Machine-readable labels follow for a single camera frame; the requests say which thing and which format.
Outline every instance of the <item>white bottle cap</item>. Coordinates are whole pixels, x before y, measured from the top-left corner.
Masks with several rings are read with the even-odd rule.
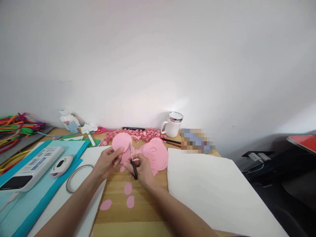
[[[68,111],[66,109],[61,109],[59,112],[60,112],[61,115],[67,115],[68,114]]]

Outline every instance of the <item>stainless steel lid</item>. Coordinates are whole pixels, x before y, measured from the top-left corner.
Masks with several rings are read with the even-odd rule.
[[[170,112],[168,115],[168,119],[174,123],[180,123],[183,120],[183,115],[178,112]]]

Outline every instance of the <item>hand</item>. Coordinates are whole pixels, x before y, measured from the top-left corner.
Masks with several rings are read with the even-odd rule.
[[[114,151],[112,147],[109,147],[102,151],[92,173],[101,178],[102,181],[106,180],[113,169],[121,162],[123,151],[123,147],[116,151]]]
[[[152,188],[155,186],[155,180],[151,172],[150,161],[147,157],[144,157],[140,153],[133,155],[133,159],[137,159],[137,158],[139,159],[135,161],[135,164],[137,167],[137,174],[138,174],[137,180],[143,186],[143,188],[148,191],[149,188]],[[132,164],[130,162],[124,162],[123,166],[125,169],[129,171],[129,177],[132,178],[134,174],[134,169],[133,169]]]

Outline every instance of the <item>green paper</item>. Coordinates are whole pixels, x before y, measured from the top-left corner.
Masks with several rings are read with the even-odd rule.
[[[60,139],[60,141],[63,141],[64,139],[67,139],[67,138],[74,138],[75,136],[66,136],[66,137],[63,137],[62,139]],[[89,138],[83,138],[82,139],[83,141],[90,141]],[[91,143],[89,144],[88,148],[92,148],[92,147],[97,147],[99,145],[99,143],[101,142],[101,140],[98,140],[98,139],[93,139],[93,141],[95,142],[95,146],[93,146]]]

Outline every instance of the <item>glue bottle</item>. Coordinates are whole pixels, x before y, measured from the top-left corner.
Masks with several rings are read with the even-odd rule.
[[[69,113],[66,109],[61,109],[59,112],[61,114],[60,121],[68,131],[72,133],[81,132],[81,124],[75,115]]]

